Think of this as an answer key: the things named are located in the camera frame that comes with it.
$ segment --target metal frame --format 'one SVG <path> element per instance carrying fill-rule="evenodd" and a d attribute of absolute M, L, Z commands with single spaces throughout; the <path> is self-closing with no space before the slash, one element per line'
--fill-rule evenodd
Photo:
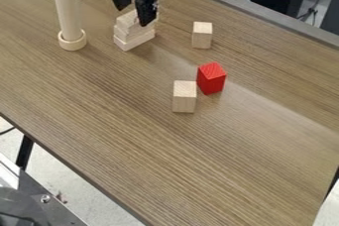
<path fill-rule="evenodd" d="M 15 164 L 21 169 L 26 170 L 30 156 L 32 153 L 34 142 L 26 135 L 24 135 L 23 141 L 21 142 L 19 154 Z"/>

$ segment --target table top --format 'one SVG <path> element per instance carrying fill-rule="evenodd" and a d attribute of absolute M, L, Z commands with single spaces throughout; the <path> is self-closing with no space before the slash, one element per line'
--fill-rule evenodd
<path fill-rule="evenodd" d="M 114 46 L 111 0 L 80 0 L 89 44 L 57 44 L 54 0 L 0 0 L 0 113 L 150 225 L 310 225 L 339 158 L 339 52 L 213 0 L 161 0 L 157 37 Z M 191 47 L 214 24 L 211 50 Z M 174 80 L 219 61 L 222 93 L 171 112 Z"/>

